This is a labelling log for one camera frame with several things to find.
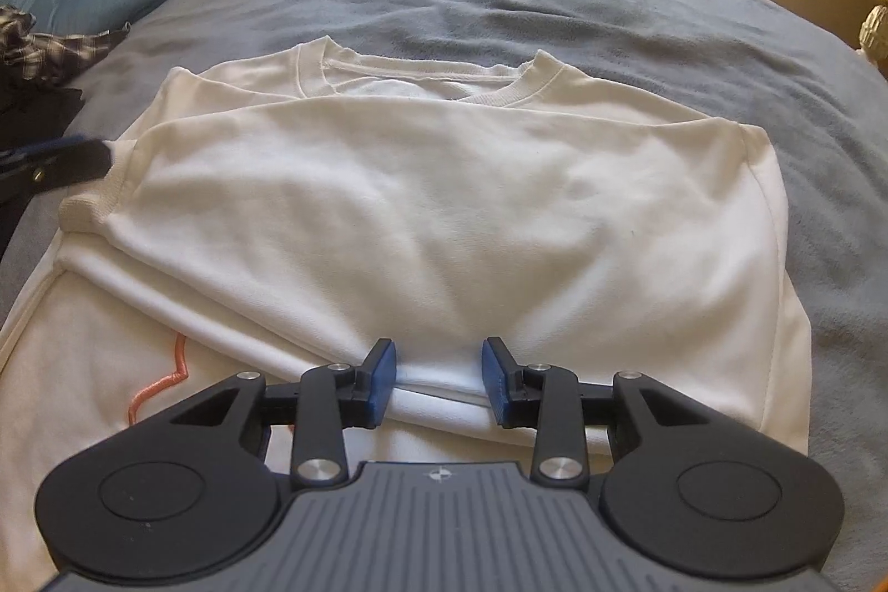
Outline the black folded garment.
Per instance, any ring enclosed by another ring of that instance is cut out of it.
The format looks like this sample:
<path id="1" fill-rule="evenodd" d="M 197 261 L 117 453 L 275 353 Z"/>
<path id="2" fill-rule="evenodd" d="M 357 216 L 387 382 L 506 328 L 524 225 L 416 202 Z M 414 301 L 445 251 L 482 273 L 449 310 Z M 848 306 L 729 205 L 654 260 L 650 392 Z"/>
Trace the black folded garment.
<path id="1" fill-rule="evenodd" d="M 86 151 L 72 141 L 63 144 L 63 134 L 83 108 L 83 92 L 33 84 L 2 83 L 2 155 L 24 149 L 30 156 L 24 171 L 29 183 L 21 194 L 6 197 L 2 189 L 2 251 L 6 251 L 24 210 L 38 194 L 99 176 L 89 168 Z"/>

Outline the white footboard bedpost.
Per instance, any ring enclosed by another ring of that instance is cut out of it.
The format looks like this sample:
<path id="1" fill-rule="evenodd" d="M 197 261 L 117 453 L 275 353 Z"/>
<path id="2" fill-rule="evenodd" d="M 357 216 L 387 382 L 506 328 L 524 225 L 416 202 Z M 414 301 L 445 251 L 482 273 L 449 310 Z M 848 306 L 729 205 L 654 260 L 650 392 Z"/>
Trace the white footboard bedpost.
<path id="1" fill-rule="evenodd" d="M 860 53 L 871 63 L 885 62 L 888 57 L 888 6 L 878 4 L 861 24 Z"/>

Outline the grey bed blanket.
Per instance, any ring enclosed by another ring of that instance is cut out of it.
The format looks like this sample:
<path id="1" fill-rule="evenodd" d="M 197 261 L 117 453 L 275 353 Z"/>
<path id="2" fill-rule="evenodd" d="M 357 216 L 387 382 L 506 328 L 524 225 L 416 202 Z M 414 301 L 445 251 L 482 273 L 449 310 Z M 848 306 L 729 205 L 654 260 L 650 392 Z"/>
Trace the grey bed blanket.
<path id="1" fill-rule="evenodd" d="M 328 34 L 406 59 L 516 63 L 546 49 L 595 77 L 768 131 L 789 191 L 790 275 L 814 323 L 814 454 L 846 524 L 831 579 L 886 569 L 886 85 L 769 0 L 169 0 L 78 81 L 74 129 L 115 136 L 173 66 Z"/>

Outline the plaid dark garment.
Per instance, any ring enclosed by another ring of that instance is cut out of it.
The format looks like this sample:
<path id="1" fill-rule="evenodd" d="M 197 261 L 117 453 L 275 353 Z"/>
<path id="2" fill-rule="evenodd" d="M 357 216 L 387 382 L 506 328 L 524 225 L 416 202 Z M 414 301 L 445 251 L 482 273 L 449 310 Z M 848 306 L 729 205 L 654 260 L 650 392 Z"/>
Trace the plaid dark garment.
<path id="1" fill-rule="evenodd" d="M 2 7 L 2 66 L 24 83 L 64 85 L 104 60 L 128 36 L 131 26 L 95 34 L 36 32 L 36 18 L 17 7 Z"/>

